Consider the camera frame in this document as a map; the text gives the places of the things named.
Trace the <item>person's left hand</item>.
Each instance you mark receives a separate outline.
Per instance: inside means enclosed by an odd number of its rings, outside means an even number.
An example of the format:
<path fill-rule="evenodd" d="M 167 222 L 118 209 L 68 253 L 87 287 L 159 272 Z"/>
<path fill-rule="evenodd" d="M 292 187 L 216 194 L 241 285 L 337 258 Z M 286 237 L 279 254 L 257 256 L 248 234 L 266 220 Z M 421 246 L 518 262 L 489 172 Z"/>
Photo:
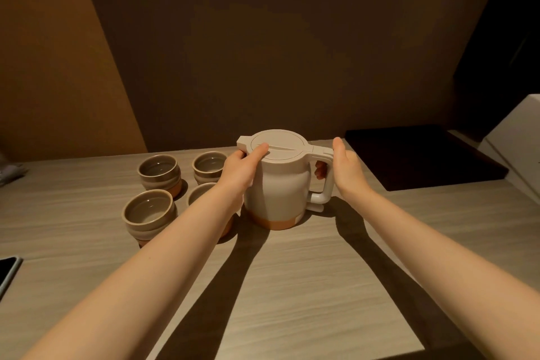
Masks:
<path fill-rule="evenodd" d="M 248 163 L 249 153 L 241 149 L 233 152 L 225 161 L 221 177 L 218 184 L 225 188 L 226 192 L 239 199 L 248 187 L 253 183 L 255 173 L 260 162 L 257 165 Z"/>

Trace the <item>person's right hand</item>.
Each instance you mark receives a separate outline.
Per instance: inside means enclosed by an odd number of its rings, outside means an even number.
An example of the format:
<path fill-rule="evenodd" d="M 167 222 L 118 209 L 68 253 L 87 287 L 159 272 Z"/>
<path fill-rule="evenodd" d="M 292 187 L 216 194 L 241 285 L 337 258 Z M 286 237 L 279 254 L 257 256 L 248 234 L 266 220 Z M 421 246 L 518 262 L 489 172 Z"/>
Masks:
<path fill-rule="evenodd" d="M 333 164 L 334 180 L 344 200 L 350 204 L 360 204 L 367 200 L 373 191 L 365 179 L 359 157 L 354 151 L 347 151 L 347 165 Z"/>

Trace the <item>white kettle lid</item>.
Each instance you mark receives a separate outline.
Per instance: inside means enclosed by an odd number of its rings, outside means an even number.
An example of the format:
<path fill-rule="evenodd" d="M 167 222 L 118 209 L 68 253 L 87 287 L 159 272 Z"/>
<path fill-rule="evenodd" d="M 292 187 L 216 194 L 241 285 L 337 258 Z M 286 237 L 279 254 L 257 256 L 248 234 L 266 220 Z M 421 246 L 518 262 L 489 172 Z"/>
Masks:
<path fill-rule="evenodd" d="M 261 161 L 267 163 L 293 162 L 313 153 L 314 148 L 303 136 L 283 129 L 269 129 L 251 136 L 240 136 L 236 145 L 239 150 L 249 155 L 264 143 L 268 144 L 268 150 Z"/>

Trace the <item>white kettle with orange base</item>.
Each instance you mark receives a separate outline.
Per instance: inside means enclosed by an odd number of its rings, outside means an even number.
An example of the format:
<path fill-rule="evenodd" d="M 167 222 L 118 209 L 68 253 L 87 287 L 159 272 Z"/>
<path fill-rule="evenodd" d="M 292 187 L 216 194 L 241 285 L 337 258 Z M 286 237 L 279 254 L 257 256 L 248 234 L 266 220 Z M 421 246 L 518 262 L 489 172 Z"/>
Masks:
<path fill-rule="evenodd" d="M 269 230 L 285 230 L 298 224 L 307 210 L 323 211 L 334 188 L 334 151 L 313 146 L 313 153 L 293 162 L 260 162 L 253 183 L 244 195 L 245 209 L 255 223 Z M 312 161 L 327 164 L 325 184 L 320 193 L 309 189 Z"/>

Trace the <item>person's left forearm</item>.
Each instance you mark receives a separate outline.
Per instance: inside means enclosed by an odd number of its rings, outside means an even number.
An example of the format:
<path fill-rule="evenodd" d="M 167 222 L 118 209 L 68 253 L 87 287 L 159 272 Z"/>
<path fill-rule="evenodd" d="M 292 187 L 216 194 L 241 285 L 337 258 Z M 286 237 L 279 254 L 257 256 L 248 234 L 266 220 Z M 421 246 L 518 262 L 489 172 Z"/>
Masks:
<path fill-rule="evenodd" d="M 220 179 L 78 303 L 22 360 L 145 358 L 252 181 Z"/>

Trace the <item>person's right forearm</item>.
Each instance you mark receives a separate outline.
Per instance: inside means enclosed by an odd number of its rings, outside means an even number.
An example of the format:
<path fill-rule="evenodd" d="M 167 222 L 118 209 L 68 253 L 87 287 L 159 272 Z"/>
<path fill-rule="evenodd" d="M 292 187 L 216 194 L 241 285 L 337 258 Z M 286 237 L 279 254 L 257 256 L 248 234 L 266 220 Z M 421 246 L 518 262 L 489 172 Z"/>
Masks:
<path fill-rule="evenodd" d="M 341 193 L 483 354 L 540 360 L 540 291 L 372 190 Z"/>

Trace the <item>grey ceramic tea cup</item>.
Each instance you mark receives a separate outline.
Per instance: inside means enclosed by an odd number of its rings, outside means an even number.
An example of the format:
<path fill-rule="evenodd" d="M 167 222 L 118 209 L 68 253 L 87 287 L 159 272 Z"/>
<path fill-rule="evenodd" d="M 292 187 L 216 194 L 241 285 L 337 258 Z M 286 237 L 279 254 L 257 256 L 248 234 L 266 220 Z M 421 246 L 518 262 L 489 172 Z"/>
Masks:
<path fill-rule="evenodd" d="M 193 159 L 193 175 L 197 184 L 217 183 L 226 159 L 225 153 L 217 151 L 205 152 Z"/>
<path fill-rule="evenodd" d="M 137 172 L 146 191 L 165 190 L 174 199 L 182 191 L 181 170 L 172 155 L 158 154 L 147 158 L 138 166 Z"/>
<path fill-rule="evenodd" d="M 188 198 L 186 200 L 186 206 L 191 206 L 196 200 L 198 200 L 202 195 L 207 193 L 210 189 L 212 189 L 217 183 L 216 182 L 208 182 L 201 184 L 194 188 L 192 192 L 188 195 Z M 224 230 L 220 236 L 220 239 L 225 238 L 228 233 L 231 231 L 233 226 L 233 215 L 229 218 L 229 220 L 226 223 L 226 226 L 224 227 Z"/>
<path fill-rule="evenodd" d="M 178 217 L 172 195 L 161 189 L 148 190 L 133 197 L 121 218 L 128 233 L 144 247 Z"/>

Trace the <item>dark rectangular tray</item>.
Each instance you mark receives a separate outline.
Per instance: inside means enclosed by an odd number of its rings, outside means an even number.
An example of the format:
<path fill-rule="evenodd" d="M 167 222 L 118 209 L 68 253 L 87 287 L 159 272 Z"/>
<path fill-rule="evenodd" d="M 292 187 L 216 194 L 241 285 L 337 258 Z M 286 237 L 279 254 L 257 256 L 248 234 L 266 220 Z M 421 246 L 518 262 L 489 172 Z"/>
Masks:
<path fill-rule="evenodd" d="M 493 181 L 509 172 L 439 125 L 348 130 L 345 140 L 389 192 Z"/>

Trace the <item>white box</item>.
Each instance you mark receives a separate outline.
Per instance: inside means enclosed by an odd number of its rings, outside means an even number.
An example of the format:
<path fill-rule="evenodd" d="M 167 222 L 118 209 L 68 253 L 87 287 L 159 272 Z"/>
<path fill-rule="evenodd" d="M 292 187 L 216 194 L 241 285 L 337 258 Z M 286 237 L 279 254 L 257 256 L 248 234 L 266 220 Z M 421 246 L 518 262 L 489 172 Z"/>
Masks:
<path fill-rule="evenodd" d="M 524 98 L 478 150 L 507 167 L 505 179 L 540 205 L 540 94 Z"/>

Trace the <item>grey cloth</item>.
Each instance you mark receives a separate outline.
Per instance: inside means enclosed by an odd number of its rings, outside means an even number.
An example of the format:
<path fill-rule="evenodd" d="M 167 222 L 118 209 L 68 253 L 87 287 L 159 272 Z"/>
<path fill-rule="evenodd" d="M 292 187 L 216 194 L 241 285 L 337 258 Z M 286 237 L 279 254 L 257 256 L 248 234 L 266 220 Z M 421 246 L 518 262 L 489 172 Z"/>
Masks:
<path fill-rule="evenodd" d="M 28 171 L 23 164 L 11 163 L 0 151 L 0 188 L 24 177 Z"/>

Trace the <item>black smartphone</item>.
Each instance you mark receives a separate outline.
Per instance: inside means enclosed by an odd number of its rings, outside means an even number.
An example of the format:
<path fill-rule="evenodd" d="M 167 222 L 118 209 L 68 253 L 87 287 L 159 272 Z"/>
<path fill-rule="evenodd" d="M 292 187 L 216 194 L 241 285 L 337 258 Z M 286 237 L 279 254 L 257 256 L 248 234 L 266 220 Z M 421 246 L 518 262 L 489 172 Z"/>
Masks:
<path fill-rule="evenodd" d="M 14 280 L 23 261 L 23 258 L 19 256 L 0 258 L 0 302 Z"/>

